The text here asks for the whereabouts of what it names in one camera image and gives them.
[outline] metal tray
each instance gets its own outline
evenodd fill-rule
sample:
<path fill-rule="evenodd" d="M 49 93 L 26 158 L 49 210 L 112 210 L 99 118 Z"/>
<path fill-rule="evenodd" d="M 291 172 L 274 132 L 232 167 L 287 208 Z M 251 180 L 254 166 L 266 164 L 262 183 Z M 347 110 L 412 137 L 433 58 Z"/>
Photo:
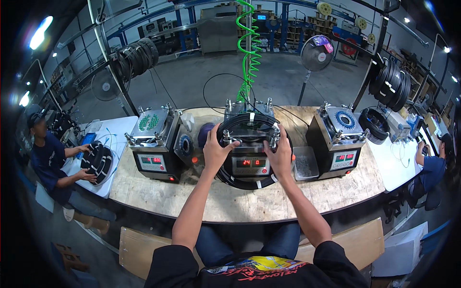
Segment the metal tray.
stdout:
<path fill-rule="evenodd" d="M 295 159 L 295 179 L 308 180 L 319 176 L 319 167 L 312 147 L 293 147 Z"/>

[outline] cap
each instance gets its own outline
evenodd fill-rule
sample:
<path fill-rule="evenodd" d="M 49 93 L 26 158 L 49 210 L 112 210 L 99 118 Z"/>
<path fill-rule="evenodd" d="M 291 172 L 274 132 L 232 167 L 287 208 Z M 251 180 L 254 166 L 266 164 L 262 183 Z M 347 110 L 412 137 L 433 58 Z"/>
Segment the cap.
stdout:
<path fill-rule="evenodd" d="M 40 121 L 40 119 L 44 118 L 42 108 L 38 104 L 32 104 L 26 111 L 26 119 L 27 119 L 27 127 L 33 128 L 34 125 Z"/>
<path fill-rule="evenodd" d="M 451 137 L 451 135 L 449 133 L 445 133 L 445 135 L 443 135 L 442 137 L 437 135 L 437 138 L 441 142 L 445 143 L 445 154 L 451 155 L 451 154 L 454 153 L 454 150 L 453 150 L 453 138 Z"/>

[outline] concrete floor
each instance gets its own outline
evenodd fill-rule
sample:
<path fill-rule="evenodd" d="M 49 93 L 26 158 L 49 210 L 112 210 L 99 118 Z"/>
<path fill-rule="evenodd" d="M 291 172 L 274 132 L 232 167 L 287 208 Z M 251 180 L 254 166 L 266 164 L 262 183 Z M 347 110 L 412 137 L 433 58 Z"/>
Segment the concrete floor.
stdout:
<path fill-rule="evenodd" d="M 242 75 L 242 54 L 220 55 L 216 57 L 192 56 L 160 63 L 154 69 L 160 76 L 166 90 L 178 108 L 207 106 L 203 100 L 203 86 L 212 76 L 219 73 Z M 306 68 L 294 54 L 265 53 L 253 90 L 257 100 L 272 97 L 276 105 L 297 105 Z M 366 73 L 368 63 L 357 61 L 357 66 L 331 62 L 324 70 L 312 72 L 306 85 L 302 106 L 319 106 L 327 100 L 334 106 L 354 102 Z M 129 95 L 136 108 L 138 106 L 159 109 L 166 102 L 172 102 L 162 86 L 154 69 L 131 80 Z M 224 106 L 227 98 L 234 100 L 242 85 L 242 80 L 232 75 L 221 75 L 212 79 L 205 88 L 205 97 L 211 106 Z M 113 119 L 126 114 L 117 103 L 100 101 L 92 90 L 78 96 L 79 113 L 74 114 L 80 123 L 93 119 Z M 359 109 L 376 105 L 371 95 L 364 95 Z"/>
<path fill-rule="evenodd" d="M 188 57 L 180 60 L 167 61 L 155 67 L 166 89 L 170 93 L 178 108 L 205 106 L 202 90 L 203 85 L 211 76 L 219 73 L 234 73 L 241 75 L 242 55 L 221 55 L 216 57 Z M 319 106 L 324 100 L 335 106 L 353 102 L 363 81 L 368 63 L 358 61 L 357 66 L 341 63 L 331 63 L 320 72 L 313 72 L 306 86 L 301 105 Z M 266 53 L 261 59 L 260 71 L 253 86 L 256 98 L 265 100 L 273 98 L 277 105 L 296 105 L 306 69 L 300 64 L 299 56 L 279 53 Z M 149 72 L 132 79 L 129 94 L 135 105 L 152 106 L 154 109 L 169 102 L 168 95 L 162 87 L 159 78 Z M 242 84 L 241 79 L 224 75 L 218 76 L 206 87 L 206 97 L 212 106 L 223 106 L 226 98 L 235 99 L 236 93 Z M 376 105 L 377 101 L 366 93 L 358 109 Z M 80 123 L 87 123 L 93 119 L 111 119 L 124 117 L 125 113 L 116 100 L 103 102 L 93 96 L 91 90 L 81 94 L 77 103 L 79 112 L 75 114 Z M 27 177 L 35 183 L 34 174 Z M 120 228 L 122 226 L 136 229 L 145 233 L 171 237 L 173 219 L 151 215 L 138 211 L 112 200 L 105 200 L 88 191 L 80 189 L 82 195 L 100 207 L 106 207 L 114 212 L 123 212 L 124 216 L 111 223 L 109 232 L 102 235 L 102 239 L 118 249 Z M 39 235 L 42 235 L 42 244 L 49 247 L 49 242 L 71 246 L 80 254 L 82 261 L 90 265 L 91 274 L 96 277 L 101 287 L 142 287 L 143 280 L 127 272 L 118 264 L 118 255 L 89 236 L 75 222 L 64 220 L 62 208 L 56 204 L 54 214 L 39 206 L 33 196 L 30 197 L 32 214 L 35 216 L 35 226 Z M 350 208 L 324 215 L 331 226 L 332 232 L 339 233 L 356 225 L 381 217 L 384 234 L 391 231 L 401 222 L 411 210 L 408 205 L 402 208 L 402 214 L 390 224 L 384 223 L 382 203 L 386 195 L 380 194 L 366 202 Z M 444 223 L 452 215 L 450 201 L 443 200 L 441 206 L 432 212 L 419 210 L 406 226 L 420 224 L 434 218 L 435 223 Z M 234 224 L 216 227 L 219 233 L 228 242 L 232 243 L 236 251 L 257 250 L 270 237 L 272 231 L 281 224 Z M 429 230 L 438 227 L 429 225 Z M 369 275 L 369 268 L 364 269 L 365 277 Z"/>

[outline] jeans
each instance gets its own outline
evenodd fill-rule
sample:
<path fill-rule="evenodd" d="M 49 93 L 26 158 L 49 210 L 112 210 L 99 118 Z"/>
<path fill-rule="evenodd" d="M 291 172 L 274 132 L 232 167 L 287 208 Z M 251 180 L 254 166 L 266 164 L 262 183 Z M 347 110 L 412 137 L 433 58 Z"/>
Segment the jeans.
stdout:
<path fill-rule="evenodd" d="M 298 223 L 286 224 L 272 236 L 260 252 L 267 253 L 267 256 L 276 255 L 281 258 L 294 259 L 298 252 L 300 232 Z M 216 232 L 206 225 L 200 228 L 195 248 L 206 267 L 217 266 L 222 259 L 234 254 Z"/>
<path fill-rule="evenodd" d="M 83 198 L 77 191 L 72 191 L 68 203 L 87 216 L 94 216 L 108 221 L 115 221 L 117 218 L 115 213 L 99 208 L 95 203 Z"/>

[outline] purple cloth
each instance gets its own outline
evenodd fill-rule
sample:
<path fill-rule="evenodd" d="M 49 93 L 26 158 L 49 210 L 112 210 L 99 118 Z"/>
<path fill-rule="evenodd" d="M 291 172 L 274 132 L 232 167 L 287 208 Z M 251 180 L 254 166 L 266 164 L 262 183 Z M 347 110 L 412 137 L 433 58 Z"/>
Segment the purple cloth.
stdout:
<path fill-rule="evenodd" d="M 215 126 L 214 123 L 208 122 L 208 123 L 203 124 L 202 127 L 200 128 L 199 135 L 198 135 L 198 142 L 199 142 L 200 148 L 203 148 L 205 146 L 205 143 L 207 142 L 208 131 L 213 129 L 214 126 Z"/>

